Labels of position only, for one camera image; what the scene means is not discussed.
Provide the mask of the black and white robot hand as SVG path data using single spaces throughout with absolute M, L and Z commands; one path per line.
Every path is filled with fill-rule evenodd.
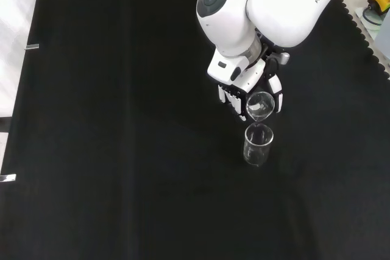
M 218 84 L 219 100 L 229 104 L 235 114 L 242 121 L 246 121 L 250 117 L 246 106 L 250 95 L 256 91 L 265 91 L 274 99 L 274 112 L 279 113 L 283 105 L 283 90 L 277 71 L 287 64 L 289 58 L 287 52 L 267 55 L 266 51 L 263 51 L 259 60 L 242 70 L 232 84 Z

